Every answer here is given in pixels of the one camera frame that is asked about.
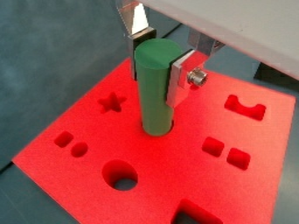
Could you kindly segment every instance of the screw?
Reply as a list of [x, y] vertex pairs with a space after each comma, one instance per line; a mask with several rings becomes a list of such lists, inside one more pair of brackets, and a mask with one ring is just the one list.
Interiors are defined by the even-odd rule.
[[187, 75], [188, 83], [192, 83], [198, 87], [204, 85], [207, 79], [208, 79], [208, 74], [204, 73], [198, 67], [195, 67]]

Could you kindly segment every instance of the rectangular hole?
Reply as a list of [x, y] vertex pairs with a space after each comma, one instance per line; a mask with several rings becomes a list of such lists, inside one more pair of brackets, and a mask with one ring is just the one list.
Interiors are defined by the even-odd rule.
[[71, 143], [72, 139], [74, 135], [67, 130], [64, 130], [55, 138], [54, 143], [64, 148]]
[[172, 217], [172, 224], [223, 224], [223, 221], [190, 200], [183, 199]]
[[243, 150], [232, 148], [228, 152], [227, 161], [244, 171], [248, 168], [250, 158], [251, 156]]
[[208, 136], [202, 145], [202, 150], [218, 158], [220, 156], [223, 149], [224, 149], [224, 143]]

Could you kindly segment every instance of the metal bracket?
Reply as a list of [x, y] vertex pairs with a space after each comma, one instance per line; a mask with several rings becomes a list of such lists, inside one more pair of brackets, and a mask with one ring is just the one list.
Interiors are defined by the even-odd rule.
[[203, 63], [208, 56], [190, 50], [174, 63], [167, 92], [166, 104], [175, 108], [190, 93], [191, 85], [202, 86], [208, 74], [204, 72]]
[[146, 7], [135, 0], [116, 0], [116, 9], [123, 20], [123, 30], [131, 58], [131, 77], [136, 81], [135, 49], [156, 37], [156, 29], [148, 26]]

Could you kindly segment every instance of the circular hole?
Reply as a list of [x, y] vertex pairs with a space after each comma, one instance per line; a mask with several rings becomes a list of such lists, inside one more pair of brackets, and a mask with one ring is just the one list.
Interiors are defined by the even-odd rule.
[[71, 148], [71, 155], [75, 158], [83, 157], [88, 152], [88, 145], [86, 143], [76, 143]]
[[102, 175], [107, 184], [119, 191], [128, 191], [136, 187], [136, 170], [122, 160], [110, 161], [103, 167]]

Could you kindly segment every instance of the u-shaped cutout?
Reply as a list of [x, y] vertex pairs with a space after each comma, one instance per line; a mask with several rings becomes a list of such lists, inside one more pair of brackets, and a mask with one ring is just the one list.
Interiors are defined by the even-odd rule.
[[243, 106], [239, 102], [239, 98], [234, 94], [228, 96], [224, 108], [258, 121], [263, 120], [267, 111], [267, 107], [262, 104], [258, 104], [252, 108]]

